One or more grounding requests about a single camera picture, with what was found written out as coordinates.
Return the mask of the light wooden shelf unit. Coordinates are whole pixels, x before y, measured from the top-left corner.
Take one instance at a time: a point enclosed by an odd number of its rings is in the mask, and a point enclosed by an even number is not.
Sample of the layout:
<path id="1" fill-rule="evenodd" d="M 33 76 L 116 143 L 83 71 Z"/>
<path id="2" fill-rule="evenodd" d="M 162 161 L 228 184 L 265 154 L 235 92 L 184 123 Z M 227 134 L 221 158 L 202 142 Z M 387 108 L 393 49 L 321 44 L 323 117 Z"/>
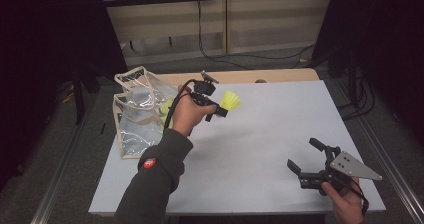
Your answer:
<path id="1" fill-rule="evenodd" d="M 209 0 L 109 7 L 129 66 L 316 42 L 330 0 Z"/>

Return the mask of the transparent bag with beige trim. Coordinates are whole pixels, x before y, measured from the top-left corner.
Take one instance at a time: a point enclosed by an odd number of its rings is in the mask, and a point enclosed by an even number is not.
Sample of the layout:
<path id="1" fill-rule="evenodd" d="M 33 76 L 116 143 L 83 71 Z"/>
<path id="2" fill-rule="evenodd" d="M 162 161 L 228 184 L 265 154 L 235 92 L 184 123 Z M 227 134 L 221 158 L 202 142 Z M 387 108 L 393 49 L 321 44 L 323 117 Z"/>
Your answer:
<path id="1" fill-rule="evenodd" d="M 177 95 L 177 89 L 144 67 L 116 74 L 122 92 L 113 97 L 117 141 L 123 159 L 139 158 L 162 138 L 163 118 L 159 108 Z"/>

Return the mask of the person's left hand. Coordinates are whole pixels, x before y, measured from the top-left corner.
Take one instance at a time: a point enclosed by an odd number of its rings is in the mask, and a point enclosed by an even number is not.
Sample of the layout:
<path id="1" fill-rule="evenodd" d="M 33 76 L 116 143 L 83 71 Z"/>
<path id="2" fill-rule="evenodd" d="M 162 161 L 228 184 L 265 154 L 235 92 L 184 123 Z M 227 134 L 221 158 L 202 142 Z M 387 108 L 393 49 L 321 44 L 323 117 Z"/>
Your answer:
<path id="1" fill-rule="evenodd" d="M 191 134 L 193 128 L 201 122 L 204 116 L 215 112 L 216 106 L 197 105 L 189 95 L 191 92 L 189 87 L 179 85 L 178 90 L 181 91 L 181 96 L 172 116 L 172 129 L 187 137 Z"/>

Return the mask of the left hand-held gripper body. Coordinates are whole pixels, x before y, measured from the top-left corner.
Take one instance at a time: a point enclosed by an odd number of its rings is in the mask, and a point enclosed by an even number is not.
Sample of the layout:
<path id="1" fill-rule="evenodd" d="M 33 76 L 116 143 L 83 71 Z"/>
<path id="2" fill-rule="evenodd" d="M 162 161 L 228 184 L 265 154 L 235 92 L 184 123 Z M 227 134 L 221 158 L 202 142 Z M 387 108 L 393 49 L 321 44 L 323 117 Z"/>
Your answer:
<path id="1" fill-rule="evenodd" d="M 215 105 L 215 111 L 218 111 L 219 105 L 209 99 L 209 96 L 211 96 L 216 90 L 214 83 L 217 83 L 217 80 L 208 75 L 205 71 L 201 72 L 201 76 L 202 80 L 196 80 L 194 82 L 194 90 L 191 92 L 191 97 L 197 105 Z"/>

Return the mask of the black curtain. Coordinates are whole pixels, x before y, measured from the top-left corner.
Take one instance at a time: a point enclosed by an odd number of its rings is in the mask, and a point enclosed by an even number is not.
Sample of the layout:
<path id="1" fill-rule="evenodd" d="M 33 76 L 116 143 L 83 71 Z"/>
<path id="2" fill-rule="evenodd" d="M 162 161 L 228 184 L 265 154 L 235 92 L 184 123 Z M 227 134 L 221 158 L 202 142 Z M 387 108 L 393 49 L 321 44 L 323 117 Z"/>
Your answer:
<path id="1" fill-rule="evenodd" d="M 103 0 L 0 0 L 0 191 L 32 151 L 71 81 L 127 70 Z"/>
<path id="2" fill-rule="evenodd" d="M 350 53 L 424 146 L 424 0 L 330 0 L 313 57 Z"/>

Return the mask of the aluminium floor rail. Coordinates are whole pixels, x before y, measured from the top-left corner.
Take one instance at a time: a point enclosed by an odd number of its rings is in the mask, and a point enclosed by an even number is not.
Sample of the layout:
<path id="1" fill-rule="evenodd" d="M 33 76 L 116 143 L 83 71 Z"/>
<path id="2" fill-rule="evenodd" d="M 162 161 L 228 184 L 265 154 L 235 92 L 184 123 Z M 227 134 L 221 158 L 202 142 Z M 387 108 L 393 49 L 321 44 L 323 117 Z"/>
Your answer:
<path id="1" fill-rule="evenodd" d="M 366 224 L 424 224 L 424 149 L 379 95 L 366 109 L 342 111 L 355 115 L 347 129 L 365 163 L 383 175 L 375 185 L 386 210 L 368 212 Z"/>
<path id="2" fill-rule="evenodd" d="M 81 133 L 85 127 L 88 116 L 91 114 L 98 95 L 93 94 L 88 97 L 86 101 L 87 108 L 81 121 L 75 125 L 72 130 L 70 139 L 66 144 L 65 151 L 60 159 L 58 167 L 54 172 L 52 179 L 49 182 L 49 185 L 44 192 L 41 201 L 36 209 L 36 212 L 30 222 L 30 224 L 48 224 L 48 220 L 56 203 L 57 197 L 62 187 L 63 178 L 66 174 L 66 171 L 69 166 L 69 162 L 73 156 L 74 149 L 79 142 Z"/>

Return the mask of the person's right hand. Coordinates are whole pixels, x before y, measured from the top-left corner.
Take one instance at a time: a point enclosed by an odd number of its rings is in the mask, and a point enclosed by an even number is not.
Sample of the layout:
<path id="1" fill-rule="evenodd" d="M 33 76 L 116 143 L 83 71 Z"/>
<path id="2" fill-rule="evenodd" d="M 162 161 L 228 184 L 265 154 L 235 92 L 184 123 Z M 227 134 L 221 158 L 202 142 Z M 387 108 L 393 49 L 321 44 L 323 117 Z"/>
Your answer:
<path id="1" fill-rule="evenodd" d="M 359 196 L 349 189 L 337 192 L 328 182 L 323 182 L 321 187 L 332 201 L 337 224 L 363 224 L 362 201 Z"/>

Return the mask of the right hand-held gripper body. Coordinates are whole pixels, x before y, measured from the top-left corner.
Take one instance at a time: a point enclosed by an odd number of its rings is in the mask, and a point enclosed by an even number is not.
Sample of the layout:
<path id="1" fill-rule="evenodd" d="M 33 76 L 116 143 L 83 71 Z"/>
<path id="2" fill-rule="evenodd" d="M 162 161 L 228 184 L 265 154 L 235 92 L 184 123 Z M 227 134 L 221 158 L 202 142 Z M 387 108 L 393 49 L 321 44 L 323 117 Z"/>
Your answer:
<path id="1" fill-rule="evenodd" d="M 322 183 L 329 183 L 336 191 L 349 188 L 353 177 L 382 181 L 383 177 L 339 147 L 315 145 L 326 156 L 325 167 L 317 173 L 303 172 L 297 168 L 297 177 L 302 189 L 315 189 L 326 195 Z"/>

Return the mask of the black metal stand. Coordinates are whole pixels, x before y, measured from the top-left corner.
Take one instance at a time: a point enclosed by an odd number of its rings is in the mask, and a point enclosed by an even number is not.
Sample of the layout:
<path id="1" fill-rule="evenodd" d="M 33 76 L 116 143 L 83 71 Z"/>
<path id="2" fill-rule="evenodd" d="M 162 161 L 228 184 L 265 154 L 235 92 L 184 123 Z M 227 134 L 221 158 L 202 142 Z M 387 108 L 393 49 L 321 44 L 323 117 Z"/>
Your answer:
<path id="1" fill-rule="evenodd" d="M 352 49 L 337 47 L 329 58 L 329 74 L 331 77 L 347 75 L 347 92 L 351 104 L 358 106 L 357 94 L 357 65 L 355 53 Z"/>
<path id="2" fill-rule="evenodd" d="M 97 93 L 100 90 L 100 84 L 96 79 L 95 68 L 92 65 L 75 65 L 72 74 L 72 83 L 76 102 L 76 123 L 79 124 L 85 115 L 82 87 L 85 87 L 89 93 Z"/>

